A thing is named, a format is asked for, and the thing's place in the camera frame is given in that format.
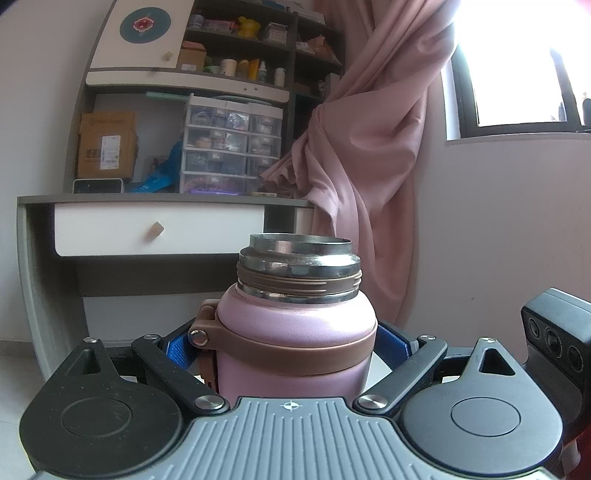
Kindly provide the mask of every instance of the cabinet handle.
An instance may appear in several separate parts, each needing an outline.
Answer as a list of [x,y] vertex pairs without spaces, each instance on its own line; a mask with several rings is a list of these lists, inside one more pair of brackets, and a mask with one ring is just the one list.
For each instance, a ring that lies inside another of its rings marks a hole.
[[150,240],[154,240],[162,232],[164,232],[164,227],[162,226],[162,223],[154,222],[154,224],[148,230],[148,233],[146,233],[146,241],[149,242]]

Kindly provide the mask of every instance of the window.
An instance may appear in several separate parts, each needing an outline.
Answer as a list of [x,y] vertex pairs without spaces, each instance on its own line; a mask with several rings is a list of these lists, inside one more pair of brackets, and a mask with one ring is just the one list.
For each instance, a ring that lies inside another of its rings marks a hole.
[[589,0],[464,0],[452,57],[462,137],[591,131]]

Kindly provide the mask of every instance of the blue gripper pad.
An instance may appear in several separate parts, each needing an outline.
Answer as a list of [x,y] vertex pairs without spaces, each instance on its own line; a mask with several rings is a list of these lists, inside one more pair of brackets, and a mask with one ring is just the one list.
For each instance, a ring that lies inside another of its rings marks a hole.
[[393,329],[382,324],[378,325],[375,335],[374,352],[392,370],[411,356],[408,342],[397,335]]
[[197,358],[197,352],[198,350],[189,342],[187,332],[183,332],[178,337],[170,340],[166,356],[186,370]]

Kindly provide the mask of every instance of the crosshair logo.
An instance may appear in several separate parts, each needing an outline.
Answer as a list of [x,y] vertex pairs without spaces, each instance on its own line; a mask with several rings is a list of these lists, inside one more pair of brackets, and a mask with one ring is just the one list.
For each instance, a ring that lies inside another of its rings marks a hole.
[[300,408],[300,407],[301,407],[301,405],[300,405],[298,402],[294,402],[293,400],[290,400],[290,401],[286,401],[286,402],[285,402],[285,403],[282,405],[282,407],[283,407],[284,409],[286,409],[286,410],[293,411],[293,410],[295,410],[295,409],[297,409],[297,408]]

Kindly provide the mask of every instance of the plastic drawer organizer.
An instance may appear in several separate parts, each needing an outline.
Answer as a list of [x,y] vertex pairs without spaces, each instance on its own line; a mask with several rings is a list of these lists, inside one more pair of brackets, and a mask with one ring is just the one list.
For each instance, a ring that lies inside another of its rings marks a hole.
[[181,193],[257,191],[281,154],[282,118],[280,108],[190,95]]

